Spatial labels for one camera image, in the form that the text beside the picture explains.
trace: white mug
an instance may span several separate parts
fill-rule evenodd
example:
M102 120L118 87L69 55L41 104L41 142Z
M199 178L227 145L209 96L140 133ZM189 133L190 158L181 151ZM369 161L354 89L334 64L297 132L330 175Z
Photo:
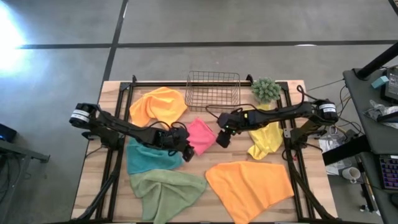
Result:
M350 167L343 170L343 177L349 180L352 184L356 183L356 180L361 177L361 172L355 167Z

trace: wooden table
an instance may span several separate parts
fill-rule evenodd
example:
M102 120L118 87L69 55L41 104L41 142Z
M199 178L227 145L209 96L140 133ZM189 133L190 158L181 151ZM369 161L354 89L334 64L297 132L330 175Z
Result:
M287 82L289 84L292 104L294 105L299 103L301 100L301 93L296 90L296 87L297 85L302 85L304 87L303 80L289 80ZM120 82L104 82L99 99L101 108L112 114L114 114L116 107L119 85ZM181 93L185 96L185 87L172 88L181 91ZM132 102L135 102L143 94L154 89L156 89L156 87L134 87ZM120 118L123 118L126 98L127 97L125 96ZM241 87L241 103L252 103L254 105L257 104L252 96L250 87ZM219 132L220 128L216 123L216 119L208 113L192 112L187 109L186 112L184 112L184 114L180 117L179 121L188 124L196 117L200 117L202 120L204 120L204 122L213 130L214 133ZM296 119L297 126L300 127L305 121L306 119L303 118ZM318 146L318 141L316 140L309 140L309 143ZM184 163L184 165L179 167L177 170L198 176L204 176L206 170L219 163L233 161L254 161L254 159L247 153L247 150L252 145L253 141L251 140L249 134L247 132L242 133L231 138L231 144L227 149L214 144L200 157L194 156L189 163ZM99 141L91 142L88 146L87 153L97 149L99 146ZM286 170L288 171L287 163L282 159L281 156L283 150L284 146L282 145L276 153L268 154L265 158L263 158L262 162L284 164L286 166ZM76 218L81 215L98 193L103 176L105 158L106 149L102 149L93 153L85 160L75 206L73 208L72 218ZM308 147L303 150L303 158L305 161L305 168L307 170L311 191L315 194L317 199L326 208L326 210L336 217L337 214L335 203L331 194L328 177L326 176L325 165L323 163L321 152L317 149ZM301 190L300 199L305 217L308 217L305 199ZM104 213L106 213L108 210L108 200L109 194L105 198ZM141 221L141 214L141 200L135 197L130 187L129 176L126 169L125 150L113 220L114 222L139 222ZM293 197L283 200L272 206L253 220L253 222L274 221L297 221ZM205 190L205 193L193 206L183 210L179 215L174 217L171 222L233 222L233 220L228 215L217 195L214 193L211 187L208 186L208 188Z

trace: metal wire basket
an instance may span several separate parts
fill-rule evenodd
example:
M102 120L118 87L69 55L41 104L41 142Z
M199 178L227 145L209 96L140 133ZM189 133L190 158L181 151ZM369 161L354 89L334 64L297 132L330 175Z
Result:
M185 92L185 104L191 111L205 111L207 105L212 112L234 109L241 103L239 74L228 72L190 71Z

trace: gray floor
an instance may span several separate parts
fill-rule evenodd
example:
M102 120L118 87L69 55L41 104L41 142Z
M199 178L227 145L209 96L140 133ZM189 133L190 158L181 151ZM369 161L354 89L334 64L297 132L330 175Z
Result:
M0 2L0 44L111 43L122 0ZM398 39L398 17L379 0L130 0L120 43ZM238 72L244 78L304 79L307 89L342 78L388 45L118 49L110 80L181 80L189 70ZM68 220L87 141L68 123L78 102L98 100L109 49L0 51L0 123L17 143L51 154L33 162L17 190L8 223ZM314 90L338 102L343 82ZM343 117L358 121L352 103ZM381 223L363 204L358 185L330 178L339 217Z

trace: succulent plant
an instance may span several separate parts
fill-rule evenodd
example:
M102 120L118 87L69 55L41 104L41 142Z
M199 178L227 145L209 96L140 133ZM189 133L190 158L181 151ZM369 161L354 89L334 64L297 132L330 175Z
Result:
M270 78L260 78L252 84L252 92L260 103L270 103L280 99L280 85Z

